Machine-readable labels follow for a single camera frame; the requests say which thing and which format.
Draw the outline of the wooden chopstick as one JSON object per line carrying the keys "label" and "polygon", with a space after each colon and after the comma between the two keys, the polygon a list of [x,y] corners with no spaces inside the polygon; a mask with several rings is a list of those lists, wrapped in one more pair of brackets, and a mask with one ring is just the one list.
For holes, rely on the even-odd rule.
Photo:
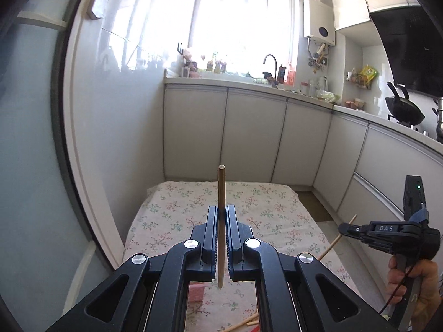
{"label": "wooden chopstick", "polygon": [[[348,221],[348,223],[352,224],[357,218],[357,214],[353,215],[353,217]],[[317,258],[318,261],[321,261],[341,240],[342,235],[338,234],[336,238],[330,243],[329,247]]]}
{"label": "wooden chopstick", "polygon": [[229,328],[225,329],[225,332],[235,331],[236,329],[241,328],[244,325],[247,325],[248,323],[251,323],[256,320],[258,320],[258,313],[254,313],[253,315],[249,316],[248,318],[245,318],[236,325],[230,326]]}
{"label": "wooden chopstick", "polygon": [[225,209],[226,209],[226,167],[218,166],[218,251],[217,251],[217,284],[222,289],[225,275],[225,250],[226,250],[226,232],[225,232]]}

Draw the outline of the kitchen faucet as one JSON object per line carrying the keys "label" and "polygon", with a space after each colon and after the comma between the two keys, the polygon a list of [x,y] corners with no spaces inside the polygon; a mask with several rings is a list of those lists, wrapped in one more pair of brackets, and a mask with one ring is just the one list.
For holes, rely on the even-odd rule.
{"label": "kitchen faucet", "polygon": [[278,62],[276,57],[271,53],[265,55],[263,65],[265,67],[265,71],[268,72],[274,80],[277,80]]}

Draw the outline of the pink perforated utensil basket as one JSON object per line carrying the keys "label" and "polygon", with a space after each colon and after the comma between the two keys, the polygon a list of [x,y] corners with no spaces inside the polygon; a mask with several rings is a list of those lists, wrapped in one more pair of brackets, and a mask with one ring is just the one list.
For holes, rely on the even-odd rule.
{"label": "pink perforated utensil basket", "polygon": [[205,282],[191,282],[189,284],[188,303],[199,304],[204,301]]}

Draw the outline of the wooden chopstick on table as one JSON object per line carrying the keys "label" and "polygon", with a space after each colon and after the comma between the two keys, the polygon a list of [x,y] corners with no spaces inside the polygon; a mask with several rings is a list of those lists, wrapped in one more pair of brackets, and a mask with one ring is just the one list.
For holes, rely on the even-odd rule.
{"label": "wooden chopstick on table", "polygon": [[245,318],[236,325],[230,326],[229,328],[225,329],[225,332],[235,331],[236,329],[241,328],[244,325],[247,325],[248,323],[251,323],[256,320],[258,320],[258,313],[254,313],[253,315],[249,316],[248,318]]}

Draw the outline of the floral tablecloth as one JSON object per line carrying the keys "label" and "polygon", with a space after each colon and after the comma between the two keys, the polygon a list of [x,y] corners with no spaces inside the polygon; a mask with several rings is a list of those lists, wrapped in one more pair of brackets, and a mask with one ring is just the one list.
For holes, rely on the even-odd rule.
{"label": "floral tablecloth", "polygon": [[[251,226],[256,238],[279,252],[320,256],[330,245],[298,195],[288,186],[270,183],[228,182],[226,202],[234,205],[239,222]],[[218,203],[215,182],[167,181],[148,189],[129,229],[124,257],[136,253],[158,256],[190,238],[205,223],[208,209]],[[223,331],[257,310],[253,282],[224,278],[206,284],[200,302],[187,306],[186,331]]]}

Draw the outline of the black wok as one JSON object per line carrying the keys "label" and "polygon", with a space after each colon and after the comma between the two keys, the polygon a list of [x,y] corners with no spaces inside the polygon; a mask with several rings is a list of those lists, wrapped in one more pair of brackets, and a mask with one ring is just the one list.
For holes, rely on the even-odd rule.
{"label": "black wok", "polygon": [[393,92],[393,97],[385,97],[392,117],[408,128],[419,125],[425,119],[425,115],[415,103],[410,101],[407,89],[404,86],[400,87],[404,95],[400,97],[392,82],[387,82],[387,87]]}

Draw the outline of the yellow snack bag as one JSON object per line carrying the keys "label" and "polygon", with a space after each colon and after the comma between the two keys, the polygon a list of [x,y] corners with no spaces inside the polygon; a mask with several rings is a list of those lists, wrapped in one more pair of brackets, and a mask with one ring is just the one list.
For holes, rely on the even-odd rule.
{"label": "yellow snack bag", "polygon": [[369,88],[371,86],[372,81],[378,75],[378,71],[370,65],[365,65],[361,72],[357,75],[358,84],[363,86],[364,88]]}

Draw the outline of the white lower cabinets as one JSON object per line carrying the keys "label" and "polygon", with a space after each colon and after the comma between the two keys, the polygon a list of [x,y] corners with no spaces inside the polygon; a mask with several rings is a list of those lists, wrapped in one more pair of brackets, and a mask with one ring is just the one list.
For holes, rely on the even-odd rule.
{"label": "white lower cabinets", "polygon": [[423,179],[430,222],[442,227],[442,145],[365,112],[272,89],[164,86],[164,175],[272,182],[313,190],[361,223],[403,215],[407,175]]}

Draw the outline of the black range hood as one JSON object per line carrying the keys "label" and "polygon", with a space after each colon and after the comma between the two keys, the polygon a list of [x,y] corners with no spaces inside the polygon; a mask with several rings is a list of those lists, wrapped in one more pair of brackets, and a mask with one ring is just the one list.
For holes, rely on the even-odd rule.
{"label": "black range hood", "polygon": [[442,35],[418,5],[369,14],[380,35],[393,83],[409,91],[442,96]]}

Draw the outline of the white water heater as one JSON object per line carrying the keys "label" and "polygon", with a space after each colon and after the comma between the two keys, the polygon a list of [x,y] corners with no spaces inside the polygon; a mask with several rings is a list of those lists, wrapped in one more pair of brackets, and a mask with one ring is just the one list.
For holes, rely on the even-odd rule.
{"label": "white water heater", "polygon": [[335,46],[332,7],[321,0],[303,0],[303,36],[317,43]]}

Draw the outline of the window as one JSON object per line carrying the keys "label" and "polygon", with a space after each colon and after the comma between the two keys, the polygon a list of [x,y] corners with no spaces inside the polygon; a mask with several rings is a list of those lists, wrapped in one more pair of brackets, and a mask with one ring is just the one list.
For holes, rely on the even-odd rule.
{"label": "window", "polygon": [[300,0],[195,0],[189,47],[229,74],[260,77],[265,55],[296,66]]}

